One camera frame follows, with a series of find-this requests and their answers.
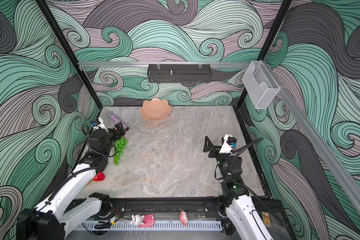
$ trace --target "black post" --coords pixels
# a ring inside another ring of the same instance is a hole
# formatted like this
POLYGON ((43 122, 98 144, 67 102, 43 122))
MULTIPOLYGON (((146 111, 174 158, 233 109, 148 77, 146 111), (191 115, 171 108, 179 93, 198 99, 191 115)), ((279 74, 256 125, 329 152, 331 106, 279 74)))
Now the black post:
MULTIPOLYGON (((265 40, 263 48, 261 49, 260 54, 257 58, 258 61, 262 61, 265 59, 265 56, 267 55, 269 48, 273 43, 273 40, 275 39, 276 35, 279 32, 281 24, 283 23, 283 20, 288 12, 289 7, 291 6, 291 3, 292 0, 284 0, 283 3, 281 4, 279 12, 277 13, 276 18, 273 20, 273 24, 271 30, 269 31, 267 39, 265 40)), ((244 99, 247 96, 247 93, 248 92, 246 91, 246 89, 244 89, 244 91, 241 93, 239 101, 236 104, 237 108, 240 108, 241 105, 244 103, 244 99)))
POLYGON ((71 63, 75 67, 75 70, 77 71, 77 74, 81 78, 84 85, 87 87, 87 89, 88 89, 90 95, 92 96, 93 100, 95 101, 97 107, 99 109, 102 109, 102 104, 100 102, 99 97, 97 96, 95 90, 93 89, 93 87, 91 85, 91 82, 89 81, 89 79, 88 79, 87 75, 85 74, 85 72, 83 70, 80 70, 80 67, 77 64, 78 60, 77 60, 75 54, 73 53, 71 47, 69 46, 68 41, 64 37, 64 35, 63 35, 59 25, 58 25, 58 22, 53 17, 53 14, 52 14, 51 10, 49 9, 47 3, 45 2, 45 0, 35 0, 35 1, 36 1, 37 5, 39 6, 41 12, 43 13, 45 19, 47 20, 49 26, 51 27, 52 31, 56 35, 58 41, 61 43, 62 48, 65 51, 65 53, 67 54, 69 60, 71 61, 71 63))

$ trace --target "slotted plastic strip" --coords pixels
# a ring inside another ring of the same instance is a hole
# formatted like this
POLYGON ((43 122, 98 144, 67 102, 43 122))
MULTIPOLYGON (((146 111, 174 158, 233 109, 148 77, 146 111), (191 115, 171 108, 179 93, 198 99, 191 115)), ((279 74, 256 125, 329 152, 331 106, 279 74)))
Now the slotted plastic strip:
MULTIPOLYGON (((84 221, 85 227, 88 230, 97 231, 95 229, 96 221, 84 221)), ((82 224, 77 226, 74 230, 83 230, 85 228, 82 224)), ((130 224, 130 221, 119 221, 116 222, 109 229, 110 231, 222 231, 220 221, 206 221, 206 220, 191 220, 184 226, 180 221, 168 221, 168 220, 158 220, 155 221, 155 224, 151 228, 141 228, 136 227, 130 224)))

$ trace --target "wall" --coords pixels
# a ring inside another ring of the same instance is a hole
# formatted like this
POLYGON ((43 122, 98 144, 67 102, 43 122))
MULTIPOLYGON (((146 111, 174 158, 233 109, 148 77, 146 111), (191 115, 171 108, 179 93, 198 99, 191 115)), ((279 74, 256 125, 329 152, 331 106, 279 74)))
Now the wall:
POLYGON ((0 240, 67 177, 97 113, 35 1, 0 1, 0 240))
MULTIPOLYGON (((265 59, 360 185, 360 0, 314 0, 289 10, 265 59)), ((245 99, 244 119, 276 199, 298 239, 360 239, 360 216, 276 97, 245 99)))
MULTIPOLYGON (((282 0, 48 0, 79 61, 256 60, 282 0)), ((245 70, 211 83, 149 83, 147 68, 87 68, 104 105, 236 105, 245 70)))

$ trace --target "purple glitter bottle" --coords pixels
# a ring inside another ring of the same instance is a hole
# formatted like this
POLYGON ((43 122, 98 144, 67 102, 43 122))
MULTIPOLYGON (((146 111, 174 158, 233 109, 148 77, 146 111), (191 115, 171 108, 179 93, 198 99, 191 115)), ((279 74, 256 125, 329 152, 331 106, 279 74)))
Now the purple glitter bottle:
POLYGON ((112 121, 114 121, 116 124, 121 122, 121 124, 123 125, 124 130, 128 131, 129 127, 124 122, 122 122, 118 118, 116 118, 116 116, 112 112, 108 112, 107 117, 110 118, 112 121))

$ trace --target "red wire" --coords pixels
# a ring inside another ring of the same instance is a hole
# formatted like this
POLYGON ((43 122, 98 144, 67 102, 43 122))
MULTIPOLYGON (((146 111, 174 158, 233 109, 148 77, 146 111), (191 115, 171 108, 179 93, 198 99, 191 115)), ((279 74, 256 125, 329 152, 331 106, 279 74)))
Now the red wire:
POLYGON ((117 210, 117 209, 113 209, 113 210, 116 210, 119 213, 119 216, 121 217, 121 214, 120 214, 119 210, 117 210))

